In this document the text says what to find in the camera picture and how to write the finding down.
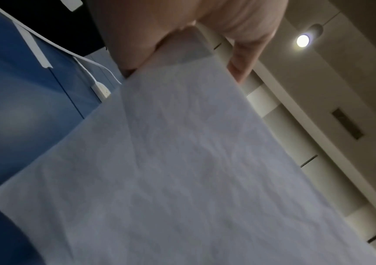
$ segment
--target white plug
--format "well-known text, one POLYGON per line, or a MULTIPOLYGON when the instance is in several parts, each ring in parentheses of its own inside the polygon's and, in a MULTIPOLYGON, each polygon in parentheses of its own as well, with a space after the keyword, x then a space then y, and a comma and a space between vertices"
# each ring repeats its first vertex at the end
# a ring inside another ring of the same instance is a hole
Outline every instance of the white plug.
POLYGON ((104 102, 104 100, 111 95, 109 89, 98 81, 95 81, 95 84, 93 84, 91 88, 101 102, 104 102))

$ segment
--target air vent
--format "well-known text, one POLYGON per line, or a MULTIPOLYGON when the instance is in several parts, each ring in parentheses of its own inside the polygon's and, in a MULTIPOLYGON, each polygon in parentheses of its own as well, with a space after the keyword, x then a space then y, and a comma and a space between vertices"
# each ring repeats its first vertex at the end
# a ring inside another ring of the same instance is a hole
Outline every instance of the air vent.
POLYGON ((332 112, 332 115, 339 121, 339 123, 345 128, 345 130, 347 130, 347 132, 349 132, 349 134, 354 137, 354 139, 358 140, 362 136, 364 136, 360 128, 355 123, 353 123, 353 121, 351 121, 341 109, 338 108, 334 110, 332 112))

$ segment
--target white cable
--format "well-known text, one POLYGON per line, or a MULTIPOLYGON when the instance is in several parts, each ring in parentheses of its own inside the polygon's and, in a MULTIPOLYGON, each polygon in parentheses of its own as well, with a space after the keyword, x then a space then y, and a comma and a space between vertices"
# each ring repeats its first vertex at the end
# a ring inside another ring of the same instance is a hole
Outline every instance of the white cable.
POLYGON ((59 49, 59 50, 65 52, 65 53, 67 53, 67 54, 70 54, 70 55, 72 55, 72 56, 74 56, 74 57, 77 57, 77 58, 79 58, 79 59, 81 59, 81 60, 83 60, 83 61, 85 61, 85 62, 92 63, 92 64, 94 64, 94 65, 96 65, 96 66, 98 66, 98 67, 104 68, 104 69, 107 70, 107 71, 108 71, 108 72, 114 77, 114 79, 115 79, 115 80, 121 85, 121 82, 118 81, 118 79, 115 77, 115 75, 113 74, 113 72, 111 72, 111 71, 110 71, 108 68, 106 68, 105 66, 103 66, 103 65, 101 65, 101 64, 99 64, 99 63, 97 63, 97 62, 94 62, 94 61, 92 61, 92 60, 89 60, 89 59, 87 59, 87 58, 85 58, 85 57, 82 57, 82 56, 80 56, 80 55, 78 55, 78 54, 75 54, 74 52, 71 52, 71 51, 69 51, 69 50, 66 50, 65 48, 63 48, 63 47, 61 47, 61 46, 55 44, 54 42, 50 41, 49 39, 47 39, 47 38, 41 36, 40 34, 38 34, 37 32, 35 32, 34 30, 30 29, 29 27, 27 27, 26 25, 24 25, 23 23, 21 23, 21 22, 20 22, 19 20, 17 20, 16 18, 14 18, 13 16, 9 15, 8 13, 6 13, 6 12, 5 12, 4 10, 2 10, 1 8, 0 8, 0 13, 1 13, 2 15, 6 16, 7 18, 9 18, 10 20, 12 20, 14 23, 17 23, 18 25, 20 25, 21 27, 23 27, 24 29, 26 29, 26 30, 29 31, 30 33, 34 34, 36 37, 40 38, 41 40, 47 42, 48 44, 50 44, 50 45, 52 45, 52 46, 54 46, 54 47, 56 47, 57 49, 59 49))
POLYGON ((79 60, 76 59, 76 57, 73 57, 73 59, 75 59, 75 61, 79 64, 79 66, 82 67, 83 70, 85 70, 85 71, 88 73, 88 75, 92 78, 92 80, 96 83, 96 79, 95 79, 95 77, 93 77, 93 75, 91 74, 91 72, 89 72, 89 70, 86 69, 86 68, 85 68, 85 67, 79 62, 79 60))

